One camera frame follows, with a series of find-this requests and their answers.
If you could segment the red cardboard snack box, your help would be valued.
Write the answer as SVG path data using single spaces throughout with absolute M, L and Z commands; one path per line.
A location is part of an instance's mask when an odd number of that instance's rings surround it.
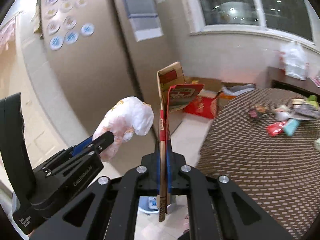
M 171 113 L 185 109 L 204 88 L 203 84 L 187 83 L 183 68 L 175 62 L 157 72 L 157 86 L 160 99 L 159 111 L 159 205 L 158 221 L 165 221 L 170 204 L 172 171 L 170 158 L 172 153 L 170 122 Z

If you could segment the white small bottle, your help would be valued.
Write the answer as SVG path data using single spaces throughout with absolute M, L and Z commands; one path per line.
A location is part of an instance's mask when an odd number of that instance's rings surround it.
M 272 113 L 277 121 L 285 121 L 291 118 L 291 112 L 286 105 L 280 105 L 278 108 L 273 109 Z

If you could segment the grey printed plastic bag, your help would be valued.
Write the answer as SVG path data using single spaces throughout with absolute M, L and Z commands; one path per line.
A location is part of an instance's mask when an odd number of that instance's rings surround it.
M 313 105 L 304 103 L 294 108 L 291 117 L 303 121 L 316 120 L 319 118 L 319 109 Z

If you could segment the green plush leaf toy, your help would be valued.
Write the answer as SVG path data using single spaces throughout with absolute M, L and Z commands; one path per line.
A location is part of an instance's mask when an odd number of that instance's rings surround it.
M 313 107 L 319 109 L 319 103 L 318 103 L 318 101 L 317 101 L 317 96 L 315 96 L 315 95 L 310 95 L 310 96 L 306 99 L 305 103 L 307 103 L 307 104 L 309 104 L 309 105 L 312 105 Z

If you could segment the light blue trash bin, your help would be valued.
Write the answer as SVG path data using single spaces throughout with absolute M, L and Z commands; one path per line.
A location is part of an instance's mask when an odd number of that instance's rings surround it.
M 141 196 L 138 203 L 138 210 L 147 215 L 159 213 L 157 197 Z

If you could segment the red flat snack packet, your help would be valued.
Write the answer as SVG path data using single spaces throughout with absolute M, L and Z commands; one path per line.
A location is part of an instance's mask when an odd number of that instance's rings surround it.
M 283 127 L 286 125 L 287 121 L 275 122 L 274 124 L 268 125 L 266 131 L 268 135 L 274 137 L 283 132 Z

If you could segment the beige refrigerator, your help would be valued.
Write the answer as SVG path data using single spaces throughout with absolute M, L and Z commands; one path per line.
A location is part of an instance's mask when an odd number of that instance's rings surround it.
M 49 48 L 44 17 L 46 0 L 27 0 L 34 18 L 22 30 L 39 24 L 42 33 L 24 40 L 24 60 L 37 99 L 57 140 L 71 146 L 93 134 L 105 113 L 119 100 L 136 96 L 159 114 L 156 73 L 175 62 L 165 29 L 164 13 L 155 0 L 163 36 L 137 42 L 123 0 L 86 0 L 69 13 L 95 26 L 93 35 L 79 36 L 60 50 Z

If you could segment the small dark snack wrapper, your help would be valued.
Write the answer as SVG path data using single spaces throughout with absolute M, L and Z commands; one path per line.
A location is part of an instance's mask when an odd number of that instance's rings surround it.
M 266 107 L 256 105 L 248 111 L 248 116 L 252 120 L 260 120 L 260 118 L 267 113 L 268 109 Z

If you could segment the red cardboard gift box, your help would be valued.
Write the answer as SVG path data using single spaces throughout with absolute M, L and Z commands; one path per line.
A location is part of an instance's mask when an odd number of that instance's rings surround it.
M 197 96 L 185 109 L 184 113 L 214 119 L 218 112 L 218 98 Z

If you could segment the round fridge magnets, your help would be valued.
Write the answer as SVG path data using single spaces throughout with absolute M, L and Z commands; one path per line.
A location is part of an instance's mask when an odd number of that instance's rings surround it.
M 93 35 L 95 26 L 92 23 L 84 23 L 80 30 L 76 31 L 78 22 L 75 16 L 69 14 L 74 8 L 86 6 L 86 0 L 46 0 L 45 5 L 48 10 L 44 17 L 49 20 L 46 31 L 50 37 L 49 48 L 52 51 L 60 50 L 64 44 L 74 44 L 80 35 Z

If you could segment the brown cardboard floor box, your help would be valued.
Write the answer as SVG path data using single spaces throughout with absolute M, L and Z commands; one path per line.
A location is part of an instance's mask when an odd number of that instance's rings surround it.
M 219 79 L 207 79 L 201 77 L 185 77 L 186 83 L 203 84 L 204 87 L 199 92 L 198 96 L 214 99 L 219 94 L 223 93 L 228 96 L 239 96 L 245 92 L 250 92 L 256 89 L 255 84 L 244 83 L 229 83 L 222 82 Z

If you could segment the dark wooden sideboard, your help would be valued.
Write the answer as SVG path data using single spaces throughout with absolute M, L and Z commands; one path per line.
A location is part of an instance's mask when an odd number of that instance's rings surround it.
M 296 79 L 285 75 L 283 69 L 268 67 L 267 84 L 270 88 L 278 88 L 296 92 L 303 96 L 319 96 L 319 87 L 317 87 L 310 78 L 306 80 Z

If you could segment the paper sheets on refrigerator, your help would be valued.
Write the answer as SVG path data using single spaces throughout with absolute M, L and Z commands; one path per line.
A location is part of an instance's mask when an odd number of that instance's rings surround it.
M 163 36 L 155 0 L 123 0 L 137 42 Z

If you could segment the white plastic shopping bag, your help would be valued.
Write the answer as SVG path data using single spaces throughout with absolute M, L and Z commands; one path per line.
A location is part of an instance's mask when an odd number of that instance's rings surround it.
M 307 78 L 307 61 L 303 47 L 297 41 L 290 41 L 282 46 L 281 58 L 286 76 L 306 80 Z

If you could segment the white framed window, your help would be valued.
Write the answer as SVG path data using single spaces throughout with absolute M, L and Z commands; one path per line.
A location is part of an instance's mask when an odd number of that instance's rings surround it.
M 294 40 L 318 51 L 307 0 L 189 0 L 193 33 L 239 33 Z

